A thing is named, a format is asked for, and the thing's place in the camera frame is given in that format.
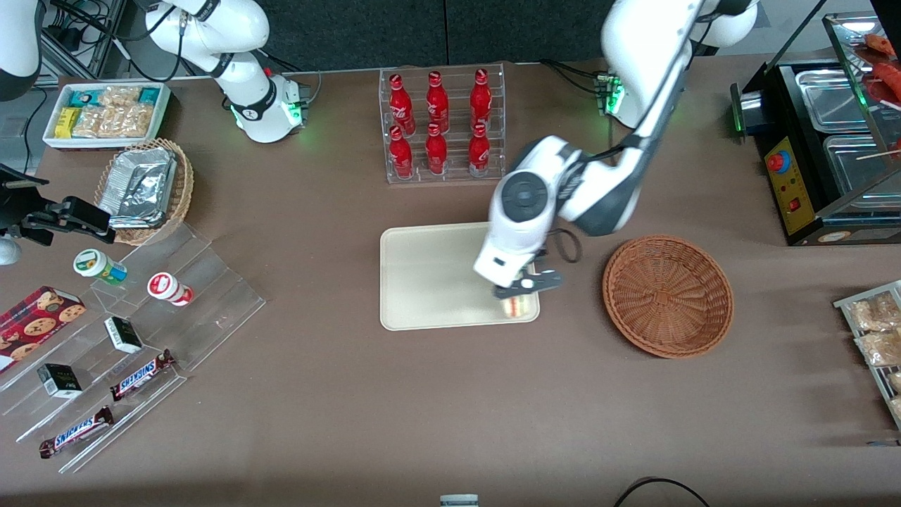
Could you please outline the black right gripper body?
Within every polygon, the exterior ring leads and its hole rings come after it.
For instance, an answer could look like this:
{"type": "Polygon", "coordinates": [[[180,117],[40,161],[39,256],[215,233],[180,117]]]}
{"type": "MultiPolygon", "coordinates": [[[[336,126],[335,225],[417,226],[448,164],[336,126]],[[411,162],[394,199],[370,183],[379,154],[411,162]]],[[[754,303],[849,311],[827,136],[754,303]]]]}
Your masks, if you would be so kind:
{"type": "Polygon", "coordinates": [[[65,233],[58,203],[42,198],[36,189],[1,190],[1,230],[16,239],[49,246],[55,232],[65,233]]]}

